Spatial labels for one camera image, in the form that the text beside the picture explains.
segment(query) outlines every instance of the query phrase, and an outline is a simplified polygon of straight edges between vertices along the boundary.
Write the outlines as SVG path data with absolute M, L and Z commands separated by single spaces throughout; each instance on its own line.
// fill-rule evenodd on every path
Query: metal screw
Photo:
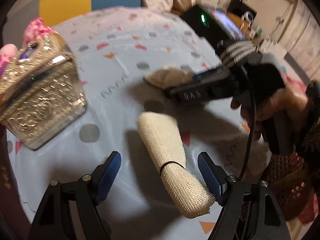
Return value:
M 260 181 L 261 186 L 263 187 L 268 187 L 268 182 L 266 182 L 265 180 Z
M 231 181 L 231 182 L 235 182 L 237 180 L 237 177 L 233 176 L 233 175 L 229 175 L 228 176 L 228 180 Z
M 56 179 L 54 179 L 53 181 L 50 182 L 50 185 L 51 186 L 56 186 L 58 183 L 59 182 Z
M 82 177 L 82 180 L 83 181 L 89 181 L 91 179 L 91 176 L 90 175 L 84 175 L 83 177 Z

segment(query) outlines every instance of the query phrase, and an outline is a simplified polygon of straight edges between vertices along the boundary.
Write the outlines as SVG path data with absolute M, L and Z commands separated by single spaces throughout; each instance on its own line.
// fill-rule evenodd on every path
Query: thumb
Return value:
M 277 90 L 271 97 L 257 107 L 257 120 L 267 120 L 276 112 L 286 109 L 288 104 L 287 98 L 285 89 L 281 88 Z

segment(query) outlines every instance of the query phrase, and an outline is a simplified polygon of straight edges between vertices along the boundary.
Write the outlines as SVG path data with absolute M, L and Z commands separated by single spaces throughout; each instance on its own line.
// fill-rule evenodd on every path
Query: tablecloth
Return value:
M 231 99 L 176 107 L 162 92 L 143 82 L 145 73 L 175 65 L 195 73 L 215 67 L 213 48 L 180 18 L 144 8 L 94 11 L 54 29 L 76 55 L 88 100 L 86 113 L 56 137 L 33 151 L 7 131 L 8 152 L 22 206 L 33 220 L 53 179 L 75 181 L 90 174 L 113 150 L 122 165 L 110 193 L 98 207 L 112 239 L 207 239 L 220 213 L 187 219 L 175 207 L 137 132 L 143 111 L 178 119 L 187 170 L 203 182 L 197 156 L 207 151 L 228 174 L 239 175 L 248 127 Z M 257 180 L 268 162 L 268 145 L 251 147 L 245 179 Z

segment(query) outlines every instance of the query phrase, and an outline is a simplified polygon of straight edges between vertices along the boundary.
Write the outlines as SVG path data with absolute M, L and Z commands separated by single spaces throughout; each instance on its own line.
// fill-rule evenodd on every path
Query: yellow panel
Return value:
M 39 16 L 48 26 L 91 11 L 91 0 L 40 0 Z

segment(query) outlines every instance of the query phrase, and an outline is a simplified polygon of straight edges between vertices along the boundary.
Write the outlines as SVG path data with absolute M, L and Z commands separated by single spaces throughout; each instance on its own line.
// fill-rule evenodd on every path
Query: maroon fabric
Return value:
M 8 154 L 7 134 L 2 125 L 0 125 L 0 213 L 18 239 L 28 238 L 30 222 L 21 207 L 15 187 Z

